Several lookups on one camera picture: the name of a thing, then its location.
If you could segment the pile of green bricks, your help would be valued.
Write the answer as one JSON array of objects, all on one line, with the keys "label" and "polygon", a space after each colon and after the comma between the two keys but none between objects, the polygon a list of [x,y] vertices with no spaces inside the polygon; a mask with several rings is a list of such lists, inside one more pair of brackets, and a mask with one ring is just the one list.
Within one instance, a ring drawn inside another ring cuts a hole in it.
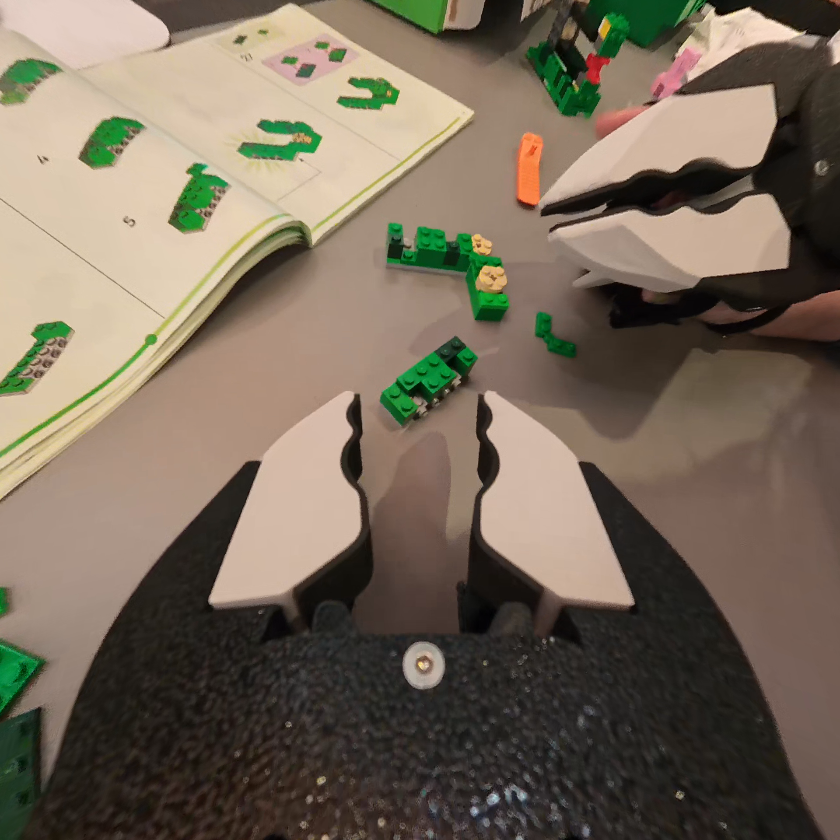
[{"label": "pile of green bricks", "polygon": [[40,795],[41,709],[13,714],[45,661],[1,642],[1,838],[21,838]]}]

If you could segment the white plastic bag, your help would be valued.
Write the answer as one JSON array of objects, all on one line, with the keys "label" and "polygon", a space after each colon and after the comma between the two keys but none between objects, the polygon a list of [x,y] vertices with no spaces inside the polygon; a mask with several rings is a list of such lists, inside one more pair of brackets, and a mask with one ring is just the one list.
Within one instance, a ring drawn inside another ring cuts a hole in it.
[{"label": "white plastic bag", "polygon": [[700,11],[685,20],[689,36],[675,50],[679,57],[686,49],[713,65],[729,58],[739,51],[762,43],[780,43],[797,39],[805,32],[792,28],[757,10],[746,7],[728,14],[719,14],[706,4]]}]

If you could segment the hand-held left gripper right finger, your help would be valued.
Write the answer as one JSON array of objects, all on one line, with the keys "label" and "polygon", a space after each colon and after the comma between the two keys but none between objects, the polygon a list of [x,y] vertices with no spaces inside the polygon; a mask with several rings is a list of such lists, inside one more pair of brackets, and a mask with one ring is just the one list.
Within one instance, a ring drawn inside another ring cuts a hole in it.
[{"label": "hand-held left gripper right finger", "polygon": [[485,608],[524,605],[538,635],[567,608],[636,605],[579,459],[498,392],[479,396],[466,588]]}]

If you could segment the pink brick pig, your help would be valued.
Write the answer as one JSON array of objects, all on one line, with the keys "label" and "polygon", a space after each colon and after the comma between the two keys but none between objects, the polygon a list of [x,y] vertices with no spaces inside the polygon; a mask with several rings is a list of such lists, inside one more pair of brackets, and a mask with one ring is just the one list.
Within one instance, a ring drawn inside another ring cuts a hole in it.
[{"label": "pink brick pig", "polygon": [[687,81],[688,75],[696,67],[702,53],[696,49],[686,47],[680,51],[670,67],[660,72],[650,87],[650,97],[659,101],[671,96]]}]

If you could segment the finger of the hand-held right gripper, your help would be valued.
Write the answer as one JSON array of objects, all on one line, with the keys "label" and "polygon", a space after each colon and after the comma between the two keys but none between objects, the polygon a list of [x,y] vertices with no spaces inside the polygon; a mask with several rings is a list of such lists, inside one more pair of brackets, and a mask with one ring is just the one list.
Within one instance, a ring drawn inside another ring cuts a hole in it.
[{"label": "finger of the hand-held right gripper", "polygon": [[769,194],[742,194],[709,212],[634,207],[562,223],[549,242],[583,268],[580,287],[609,282],[656,292],[687,291],[701,280],[788,267],[791,230]]},{"label": "finger of the hand-held right gripper", "polygon": [[676,93],[596,141],[543,195],[540,213],[652,200],[695,175],[725,185],[763,161],[778,118],[771,84]]}]

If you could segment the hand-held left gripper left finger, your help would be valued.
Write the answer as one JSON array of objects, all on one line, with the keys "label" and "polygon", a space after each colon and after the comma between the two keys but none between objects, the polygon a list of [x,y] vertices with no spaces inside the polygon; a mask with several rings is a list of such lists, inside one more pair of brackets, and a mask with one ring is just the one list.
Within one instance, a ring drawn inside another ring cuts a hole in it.
[{"label": "hand-held left gripper left finger", "polygon": [[320,604],[351,608],[373,572],[360,486],[361,398],[342,392],[264,453],[227,546],[209,605],[279,606],[310,627]]}]

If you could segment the brick instruction booklet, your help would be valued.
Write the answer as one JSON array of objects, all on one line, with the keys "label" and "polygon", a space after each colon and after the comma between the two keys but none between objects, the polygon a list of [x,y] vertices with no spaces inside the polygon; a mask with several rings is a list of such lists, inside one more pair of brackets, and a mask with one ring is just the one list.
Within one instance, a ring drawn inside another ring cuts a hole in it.
[{"label": "brick instruction booklet", "polygon": [[474,116],[290,3],[85,70],[2,28],[1,60],[2,497]]}]

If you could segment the green brick assembly grey underside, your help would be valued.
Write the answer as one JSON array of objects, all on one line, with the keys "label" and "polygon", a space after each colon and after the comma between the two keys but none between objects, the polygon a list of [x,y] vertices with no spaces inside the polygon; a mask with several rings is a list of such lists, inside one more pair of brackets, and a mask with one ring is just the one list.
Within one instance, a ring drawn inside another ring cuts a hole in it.
[{"label": "green brick assembly grey underside", "polygon": [[465,384],[478,355],[459,337],[396,377],[381,393],[380,403],[400,427],[425,417],[451,393]]}]

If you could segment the person's right hand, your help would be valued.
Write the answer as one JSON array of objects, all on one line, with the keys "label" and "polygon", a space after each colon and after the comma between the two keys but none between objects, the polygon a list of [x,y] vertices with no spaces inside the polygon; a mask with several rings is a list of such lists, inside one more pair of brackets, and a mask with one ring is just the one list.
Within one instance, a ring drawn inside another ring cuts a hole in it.
[{"label": "person's right hand", "polygon": [[742,312],[718,303],[697,319],[721,334],[750,333],[763,338],[820,343],[839,341],[839,291],[831,291],[787,308],[763,322],[766,311]]}]

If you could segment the green brick assembly tan flowers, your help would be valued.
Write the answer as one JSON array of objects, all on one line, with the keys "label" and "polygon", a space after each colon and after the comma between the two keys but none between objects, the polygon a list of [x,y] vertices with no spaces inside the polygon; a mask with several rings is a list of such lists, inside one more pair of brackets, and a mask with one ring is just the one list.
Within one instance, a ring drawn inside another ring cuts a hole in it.
[{"label": "green brick assembly tan flowers", "polygon": [[510,308],[508,273],[491,241],[482,234],[448,238],[438,228],[419,226],[413,239],[404,227],[389,223],[385,233],[385,261],[390,266],[457,276],[465,283],[473,319],[500,322]]}]

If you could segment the orange brick separator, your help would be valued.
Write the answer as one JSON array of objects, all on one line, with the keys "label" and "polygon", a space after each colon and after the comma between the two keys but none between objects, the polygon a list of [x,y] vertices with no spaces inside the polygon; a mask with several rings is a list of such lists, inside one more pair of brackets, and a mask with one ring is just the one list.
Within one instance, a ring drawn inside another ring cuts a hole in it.
[{"label": "orange brick separator", "polygon": [[541,197],[540,165],[543,152],[541,136],[526,132],[518,147],[516,198],[521,205],[535,207]]}]

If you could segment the green brick build with cactus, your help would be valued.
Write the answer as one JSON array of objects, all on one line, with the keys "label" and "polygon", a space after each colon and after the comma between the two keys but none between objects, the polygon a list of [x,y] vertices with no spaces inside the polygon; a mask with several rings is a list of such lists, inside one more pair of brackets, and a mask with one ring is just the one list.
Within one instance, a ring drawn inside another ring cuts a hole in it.
[{"label": "green brick build with cactus", "polygon": [[627,19],[609,13],[594,23],[588,2],[564,2],[547,38],[527,59],[560,114],[590,118],[601,100],[602,72],[629,34]]}]

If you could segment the small green brick piece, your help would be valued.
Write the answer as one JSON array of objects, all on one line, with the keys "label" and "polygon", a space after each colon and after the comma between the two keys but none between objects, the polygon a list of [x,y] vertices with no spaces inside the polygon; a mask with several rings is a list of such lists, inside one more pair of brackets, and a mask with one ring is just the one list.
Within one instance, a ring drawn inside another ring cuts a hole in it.
[{"label": "small green brick piece", "polygon": [[561,339],[553,333],[552,316],[547,312],[537,312],[534,323],[534,334],[537,338],[544,342],[547,350],[552,354],[557,354],[567,359],[576,358],[576,344],[571,341]]}]

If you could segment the green cardboard box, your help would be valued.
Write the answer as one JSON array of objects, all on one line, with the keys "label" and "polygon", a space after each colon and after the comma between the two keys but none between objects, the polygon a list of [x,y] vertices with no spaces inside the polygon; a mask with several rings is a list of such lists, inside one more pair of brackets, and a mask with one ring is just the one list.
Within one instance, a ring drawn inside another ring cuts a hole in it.
[{"label": "green cardboard box", "polygon": [[647,47],[662,34],[677,28],[706,1],[590,1],[588,13],[596,23],[607,14],[620,14],[628,22],[628,38]]},{"label": "green cardboard box", "polygon": [[371,1],[427,32],[466,31],[480,23],[486,1]]}]

